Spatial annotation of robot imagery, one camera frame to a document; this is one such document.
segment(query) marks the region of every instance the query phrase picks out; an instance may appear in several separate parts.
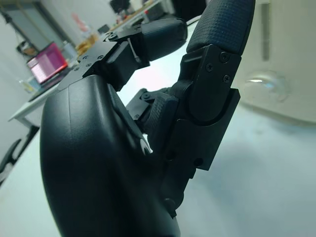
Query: chair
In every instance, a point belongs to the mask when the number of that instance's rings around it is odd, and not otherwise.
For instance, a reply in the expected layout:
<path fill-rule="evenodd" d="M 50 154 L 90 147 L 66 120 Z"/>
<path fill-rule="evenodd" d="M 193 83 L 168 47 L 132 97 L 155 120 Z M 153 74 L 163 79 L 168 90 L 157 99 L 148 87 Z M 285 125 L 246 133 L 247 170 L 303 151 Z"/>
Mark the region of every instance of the chair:
<path fill-rule="evenodd" d="M 32 141 L 32 139 L 35 137 L 35 135 L 37 134 L 37 132 L 39 131 L 39 127 L 36 126 L 32 126 L 30 128 L 29 133 L 26 136 L 25 142 L 21 147 L 20 151 L 17 151 L 17 147 L 20 145 L 20 142 L 22 141 L 22 139 L 19 139 L 17 141 L 15 141 L 11 147 L 9 148 L 9 150 L 6 152 L 3 160 L 0 163 L 0 186 L 1 184 L 4 182 L 4 180 L 7 178 L 8 173 L 4 174 L 5 168 L 6 166 L 11 163 L 12 165 L 15 165 L 15 163 L 18 161 L 18 159 L 20 158 L 20 156 L 23 154 L 23 152 L 25 151 L 25 149 L 27 148 L 27 146 L 29 145 L 29 143 Z M 14 158 L 14 153 L 18 152 L 18 155 L 16 156 L 16 158 Z"/>

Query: desk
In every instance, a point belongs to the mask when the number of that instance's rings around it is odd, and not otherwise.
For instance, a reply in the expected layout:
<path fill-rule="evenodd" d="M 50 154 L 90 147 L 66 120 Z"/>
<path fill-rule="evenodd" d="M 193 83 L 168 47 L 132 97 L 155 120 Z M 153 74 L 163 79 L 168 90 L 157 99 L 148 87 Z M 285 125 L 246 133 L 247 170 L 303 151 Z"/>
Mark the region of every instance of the desk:
<path fill-rule="evenodd" d="M 136 72 L 119 94 L 124 104 L 142 87 L 172 85 L 185 48 Z M 210 171 L 197 170 L 188 183 L 177 210 L 181 236 L 315 236 L 315 144 L 316 128 L 239 105 Z M 60 237 L 44 193 L 39 150 L 37 134 L 0 188 L 1 237 Z"/>
<path fill-rule="evenodd" d="M 31 102 L 26 102 L 17 112 L 15 112 L 14 115 L 9 118 L 8 122 L 16 119 L 27 128 L 30 128 L 33 124 L 25 117 L 36 110 L 38 107 L 43 105 L 46 99 L 56 91 L 57 87 L 58 84 L 53 86 L 51 89 L 46 91 L 43 95 L 39 96 L 35 100 Z"/>
<path fill-rule="evenodd" d="M 154 7 L 158 3 L 161 3 L 162 1 L 163 0 L 151 0 L 151 1 L 148 1 L 147 3 L 145 3 L 145 5 L 142 8 L 138 9 L 133 14 L 127 16 L 127 18 L 125 20 L 123 20 L 122 22 L 120 22 L 116 26 L 112 27 L 109 31 L 110 32 L 120 31 L 121 29 L 123 29 L 129 23 L 132 23 L 131 22 L 132 20 L 136 20 L 140 16 L 143 16 L 143 18 L 146 20 L 145 23 L 149 22 L 146 14 L 144 12 L 149 10 L 150 8 Z"/>

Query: pink laptop screen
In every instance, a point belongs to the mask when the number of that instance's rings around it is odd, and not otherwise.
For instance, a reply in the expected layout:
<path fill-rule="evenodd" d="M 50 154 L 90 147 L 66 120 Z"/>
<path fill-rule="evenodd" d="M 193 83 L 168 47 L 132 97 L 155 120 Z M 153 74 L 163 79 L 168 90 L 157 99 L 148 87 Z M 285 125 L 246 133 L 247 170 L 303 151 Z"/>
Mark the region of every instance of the pink laptop screen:
<path fill-rule="evenodd" d="M 68 66 L 65 58 L 55 43 L 51 43 L 48 47 L 42 50 L 37 56 L 32 58 L 27 65 L 40 84 L 44 83 Z"/>

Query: cable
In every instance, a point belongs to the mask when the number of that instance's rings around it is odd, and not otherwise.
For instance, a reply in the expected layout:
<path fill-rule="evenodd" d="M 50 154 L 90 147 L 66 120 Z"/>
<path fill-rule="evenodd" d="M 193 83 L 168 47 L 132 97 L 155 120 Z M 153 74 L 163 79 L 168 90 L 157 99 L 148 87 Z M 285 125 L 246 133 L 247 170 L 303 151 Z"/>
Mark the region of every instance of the cable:
<path fill-rule="evenodd" d="M 196 17 L 192 18 L 191 20 L 187 21 L 187 26 L 190 26 L 190 25 L 194 24 L 195 22 L 199 21 L 200 18 L 201 18 L 201 15 L 196 16 Z"/>

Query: black plastic housing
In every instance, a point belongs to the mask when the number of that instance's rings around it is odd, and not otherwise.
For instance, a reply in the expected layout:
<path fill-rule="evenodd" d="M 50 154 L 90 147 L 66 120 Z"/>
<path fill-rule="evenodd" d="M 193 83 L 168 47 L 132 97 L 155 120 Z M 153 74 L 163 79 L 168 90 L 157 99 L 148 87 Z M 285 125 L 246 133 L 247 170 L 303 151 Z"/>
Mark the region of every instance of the black plastic housing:
<path fill-rule="evenodd" d="M 48 98 L 41 170 L 62 236 L 179 236 L 159 200 L 156 169 L 143 162 L 145 142 L 126 113 L 112 86 L 96 75 Z"/>

